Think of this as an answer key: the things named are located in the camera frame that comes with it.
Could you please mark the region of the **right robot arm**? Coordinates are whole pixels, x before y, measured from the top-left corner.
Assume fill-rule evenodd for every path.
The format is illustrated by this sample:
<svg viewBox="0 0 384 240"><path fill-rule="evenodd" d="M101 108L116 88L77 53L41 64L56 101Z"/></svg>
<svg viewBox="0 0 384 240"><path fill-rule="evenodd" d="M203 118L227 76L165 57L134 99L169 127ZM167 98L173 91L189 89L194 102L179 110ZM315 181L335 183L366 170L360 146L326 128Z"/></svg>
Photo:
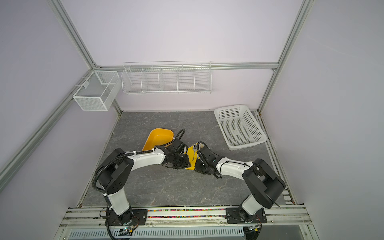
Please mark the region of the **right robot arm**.
<svg viewBox="0 0 384 240"><path fill-rule="evenodd" d="M230 176L243 180L251 192L237 208L226 208L227 222L265 223L265 209L276 205L276 200L286 188L282 178L262 159L253 162L231 160L215 154L204 142L198 142L196 150L196 172L217 179Z"/></svg>

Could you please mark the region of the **yellow paper napkin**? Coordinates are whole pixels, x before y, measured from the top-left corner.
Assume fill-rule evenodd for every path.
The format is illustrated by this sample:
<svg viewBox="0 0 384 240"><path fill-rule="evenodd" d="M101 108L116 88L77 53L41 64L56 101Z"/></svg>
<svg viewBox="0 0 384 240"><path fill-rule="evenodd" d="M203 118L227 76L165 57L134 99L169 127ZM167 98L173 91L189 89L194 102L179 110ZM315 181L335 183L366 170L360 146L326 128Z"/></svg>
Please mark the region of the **yellow paper napkin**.
<svg viewBox="0 0 384 240"><path fill-rule="evenodd" d="M187 170L195 170L195 164L198 159L198 153L197 153L197 144L192 145L188 148L187 155L189 157L189 164L190 166L187 168Z"/></svg>

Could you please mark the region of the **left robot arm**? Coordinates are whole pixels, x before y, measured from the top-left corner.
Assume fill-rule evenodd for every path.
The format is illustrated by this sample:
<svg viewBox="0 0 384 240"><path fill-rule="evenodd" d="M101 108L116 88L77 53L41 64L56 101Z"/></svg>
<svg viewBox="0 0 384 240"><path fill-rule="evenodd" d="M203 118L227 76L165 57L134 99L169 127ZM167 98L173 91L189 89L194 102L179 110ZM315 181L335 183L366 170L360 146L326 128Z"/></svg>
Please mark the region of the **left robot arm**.
<svg viewBox="0 0 384 240"><path fill-rule="evenodd" d="M154 146L150 150L125 152L115 149L99 164L91 185L106 200L106 224L110 221L115 221L116 225L133 222L135 216L124 190L132 171L151 165L177 170L191 166L187 155L188 146L182 141L185 131L181 129L170 142Z"/></svg>

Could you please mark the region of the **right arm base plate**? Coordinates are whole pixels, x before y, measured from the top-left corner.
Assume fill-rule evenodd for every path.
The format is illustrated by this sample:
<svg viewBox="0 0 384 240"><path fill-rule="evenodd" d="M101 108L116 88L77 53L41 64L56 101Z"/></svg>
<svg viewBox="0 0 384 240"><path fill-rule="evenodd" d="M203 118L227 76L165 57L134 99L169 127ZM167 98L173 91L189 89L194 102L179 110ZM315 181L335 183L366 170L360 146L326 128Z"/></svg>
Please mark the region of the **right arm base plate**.
<svg viewBox="0 0 384 240"><path fill-rule="evenodd" d="M250 215L245 210L238 208L226 208L225 218L228 224L264 224L267 218L264 208Z"/></svg>

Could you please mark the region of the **white perforated plastic basket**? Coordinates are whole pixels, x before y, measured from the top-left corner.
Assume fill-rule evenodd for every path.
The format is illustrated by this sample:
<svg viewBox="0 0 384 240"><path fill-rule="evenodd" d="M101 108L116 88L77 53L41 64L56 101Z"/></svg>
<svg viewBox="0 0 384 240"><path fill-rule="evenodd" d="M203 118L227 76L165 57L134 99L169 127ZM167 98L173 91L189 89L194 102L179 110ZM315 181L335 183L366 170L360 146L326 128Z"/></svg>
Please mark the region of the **white perforated plastic basket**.
<svg viewBox="0 0 384 240"><path fill-rule="evenodd" d="M214 114L229 150L254 147L267 141L266 134L247 106L218 108Z"/></svg>

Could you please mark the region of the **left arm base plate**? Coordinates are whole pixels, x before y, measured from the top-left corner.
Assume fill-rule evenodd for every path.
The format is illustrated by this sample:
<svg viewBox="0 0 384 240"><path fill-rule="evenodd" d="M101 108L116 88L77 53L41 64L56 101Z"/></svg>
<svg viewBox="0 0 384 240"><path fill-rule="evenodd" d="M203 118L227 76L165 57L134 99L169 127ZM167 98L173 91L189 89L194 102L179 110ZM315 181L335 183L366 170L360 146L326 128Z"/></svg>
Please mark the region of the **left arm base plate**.
<svg viewBox="0 0 384 240"><path fill-rule="evenodd" d="M143 226L146 224L147 209L133 209L118 216L113 210L106 214L109 226Z"/></svg>

